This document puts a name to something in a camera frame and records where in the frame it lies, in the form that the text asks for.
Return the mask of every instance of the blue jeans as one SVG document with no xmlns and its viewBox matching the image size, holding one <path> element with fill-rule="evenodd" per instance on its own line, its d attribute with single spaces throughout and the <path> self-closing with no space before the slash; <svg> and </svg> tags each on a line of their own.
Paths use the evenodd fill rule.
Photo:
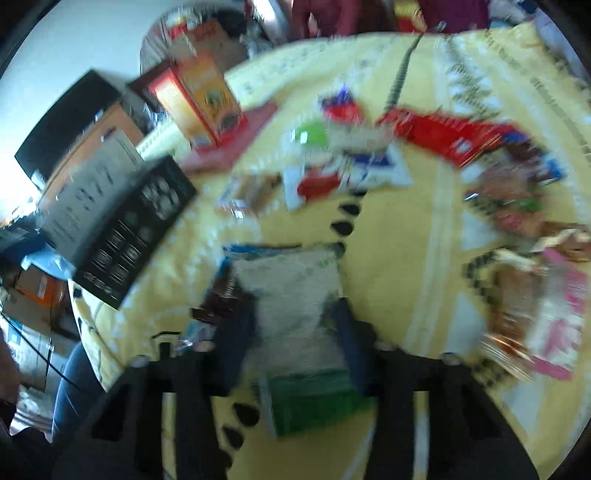
<svg viewBox="0 0 591 480">
<path fill-rule="evenodd" d="M 51 429 L 53 444 L 58 451 L 67 446 L 92 407 L 105 393 L 92 371 L 90 361 L 81 343 L 76 345 L 72 351 L 66 364 L 64 376 L 83 391 L 78 390 L 64 379 L 60 382 Z"/>
</svg>

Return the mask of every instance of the candy wrapper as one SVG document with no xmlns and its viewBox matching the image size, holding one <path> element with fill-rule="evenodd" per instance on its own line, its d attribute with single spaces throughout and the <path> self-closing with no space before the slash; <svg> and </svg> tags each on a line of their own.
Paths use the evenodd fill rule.
<svg viewBox="0 0 591 480">
<path fill-rule="evenodd" d="M 361 107 L 347 87 L 341 88 L 335 96 L 322 99 L 320 105 L 324 117 L 331 122 L 360 125 L 365 121 Z"/>
<path fill-rule="evenodd" d="M 551 183 L 564 177 L 554 156 L 537 146 L 532 138 L 511 124 L 496 124 L 435 112 L 420 115 L 393 108 L 376 122 L 389 125 L 399 137 L 431 150 L 465 167 L 484 152 L 496 149 L 494 163 L 519 163 L 537 183 Z"/>
<path fill-rule="evenodd" d="M 200 345 L 208 348 L 217 327 L 222 322 L 232 320 L 241 308 L 243 298 L 244 292 L 236 282 L 230 260 L 225 258 L 201 305 L 190 309 L 192 319 L 179 337 L 174 347 L 175 353 L 199 349 Z"/>
<path fill-rule="evenodd" d="M 339 125 L 311 120 L 291 132 L 290 141 L 306 150 L 377 152 L 388 148 L 394 135 L 386 128 Z"/>
<path fill-rule="evenodd" d="M 544 190 L 522 166 L 489 168 L 467 192 L 472 201 L 491 216 L 502 231 L 524 238 L 538 238 L 544 222 Z"/>
<path fill-rule="evenodd" d="M 340 155 L 321 165 L 288 167 L 283 173 L 288 210 L 335 193 L 412 183 L 408 168 L 394 144 L 383 154 Z"/>
<path fill-rule="evenodd" d="M 388 126 L 395 135 L 442 155 L 458 168 L 502 145 L 497 125 L 439 112 L 420 115 L 395 107 L 382 115 L 376 125 Z"/>
<path fill-rule="evenodd" d="M 497 250 L 495 259 L 499 265 L 493 274 L 494 303 L 482 349 L 517 378 L 529 380 L 533 360 L 525 339 L 538 319 L 544 267 L 505 249 Z"/>
<path fill-rule="evenodd" d="M 229 212 L 237 218 L 258 216 L 280 183 L 281 176 L 278 174 L 233 177 L 216 210 Z"/>
<path fill-rule="evenodd" d="M 571 262 L 588 262 L 591 260 L 589 229 L 579 223 L 544 222 L 541 238 L 531 252 L 543 252 L 546 248 L 554 248 Z"/>
<path fill-rule="evenodd" d="M 538 321 L 527 336 L 533 370 L 558 380 L 573 378 L 585 323 L 589 277 L 573 268 L 555 250 L 544 250 L 545 292 Z"/>
<path fill-rule="evenodd" d="M 498 249 L 494 260 L 485 355 L 522 380 L 531 379 L 532 372 L 570 379 L 584 326 L 588 276 L 550 248 L 534 258 Z"/>
</svg>

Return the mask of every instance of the pink packaging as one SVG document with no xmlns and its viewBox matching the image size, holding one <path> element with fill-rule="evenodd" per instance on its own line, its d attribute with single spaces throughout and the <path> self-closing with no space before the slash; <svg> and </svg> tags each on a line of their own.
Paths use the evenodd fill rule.
<svg viewBox="0 0 591 480">
<path fill-rule="evenodd" d="M 548 268 L 545 293 L 540 300 L 538 321 L 526 344 L 535 372 L 570 380 L 585 324 L 589 276 L 572 267 L 556 250 L 546 248 L 543 254 Z"/>
</svg>

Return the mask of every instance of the person's hand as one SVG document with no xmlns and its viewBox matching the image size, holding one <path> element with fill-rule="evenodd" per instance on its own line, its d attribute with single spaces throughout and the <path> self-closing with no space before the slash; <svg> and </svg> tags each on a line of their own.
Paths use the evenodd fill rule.
<svg viewBox="0 0 591 480">
<path fill-rule="evenodd" d="M 17 364 L 12 359 L 10 348 L 0 330 L 0 400 L 15 404 L 18 401 L 20 383 L 21 376 Z"/>
</svg>

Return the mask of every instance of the white wall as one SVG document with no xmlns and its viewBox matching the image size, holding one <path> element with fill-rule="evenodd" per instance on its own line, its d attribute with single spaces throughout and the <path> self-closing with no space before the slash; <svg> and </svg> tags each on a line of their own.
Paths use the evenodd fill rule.
<svg viewBox="0 0 591 480">
<path fill-rule="evenodd" d="M 37 24 L 0 78 L 0 222 L 37 194 L 14 154 L 45 112 L 90 68 L 137 77 L 150 26 L 170 8 L 193 3 L 200 2 L 61 0 Z"/>
</svg>

